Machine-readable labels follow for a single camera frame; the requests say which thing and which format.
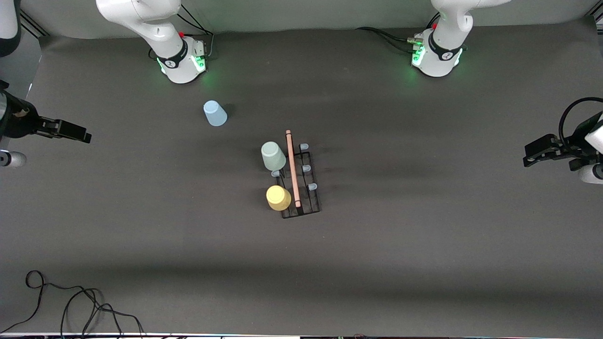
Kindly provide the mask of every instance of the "table surface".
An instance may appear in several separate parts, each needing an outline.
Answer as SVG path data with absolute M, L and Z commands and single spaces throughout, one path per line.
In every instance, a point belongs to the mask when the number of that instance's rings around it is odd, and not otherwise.
M 596 38 L 592 18 L 477 27 L 428 78 L 371 32 L 220 34 L 185 85 L 142 39 L 49 39 L 28 99 L 93 138 L 10 144 L 29 163 L 0 177 L 1 325 L 33 310 L 38 269 L 149 332 L 601 337 L 603 188 L 566 161 L 522 166 L 601 95 Z M 260 147 L 286 129 L 311 146 L 319 214 L 265 201 Z M 48 290 L 14 330 L 57 331 L 70 295 Z M 67 329 L 88 312 L 76 302 Z

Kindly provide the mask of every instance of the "cable connector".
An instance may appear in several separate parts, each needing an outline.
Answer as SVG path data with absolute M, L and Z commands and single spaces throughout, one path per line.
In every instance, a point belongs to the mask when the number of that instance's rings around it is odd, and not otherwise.
M 423 46 L 423 39 L 418 37 L 406 38 L 406 42 L 411 43 L 413 45 Z

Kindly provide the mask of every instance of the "wooden stick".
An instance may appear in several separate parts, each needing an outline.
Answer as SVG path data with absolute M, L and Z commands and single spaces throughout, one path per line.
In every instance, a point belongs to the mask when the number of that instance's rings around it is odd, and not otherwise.
M 293 136 L 291 130 L 287 130 L 287 149 L 289 150 L 289 167 L 291 168 L 291 183 L 293 184 L 293 198 L 295 199 L 295 208 L 302 206 L 300 200 L 300 189 L 297 186 L 297 173 L 295 172 L 295 154 L 293 152 Z

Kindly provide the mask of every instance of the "yellow cup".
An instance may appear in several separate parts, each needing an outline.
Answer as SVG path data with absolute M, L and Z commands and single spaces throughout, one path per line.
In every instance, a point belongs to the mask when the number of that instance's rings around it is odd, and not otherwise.
M 275 211 L 284 211 L 291 205 L 291 193 L 281 186 L 274 185 L 266 191 L 268 205 Z

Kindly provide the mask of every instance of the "black wire rack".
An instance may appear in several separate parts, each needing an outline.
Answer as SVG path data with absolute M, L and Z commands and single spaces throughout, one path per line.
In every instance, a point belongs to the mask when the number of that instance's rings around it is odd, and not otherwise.
M 314 214 L 321 211 L 320 199 L 318 198 L 318 188 L 310 190 L 308 187 L 310 184 L 318 185 L 316 183 L 314 171 L 315 167 L 314 161 L 312 160 L 312 154 L 308 150 L 302 150 L 301 144 L 297 146 L 297 149 L 299 152 L 293 154 L 293 161 L 295 163 L 297 182 L 303 183 L 303 187 L 301 187 L 301 185 L 299 187 L 301 207 L 297 208 L 295 206 L 295 202 L 292 201 L 287 209 L 281 211 L 281 216 L 283 219 L 301 217 L 302 215 Z M 285 154 L 285 157 L 291 161 L 288 154 Z M 310 171 L 303 171 L 303 167 L 305 165 L 310 166 Z M 279 171 L 279 176 L 276 177 L 276 184 L 284 189 L 287 189 L 291 195 L 293 195 L 292 184 L 289 184 L 288 187 L 285 184 L 285 182 L 289 181 L 289 183 L 291 183 L 291 181 L 286 179 L 291 179 L 291 169 L 289 166 L 285 166 Z

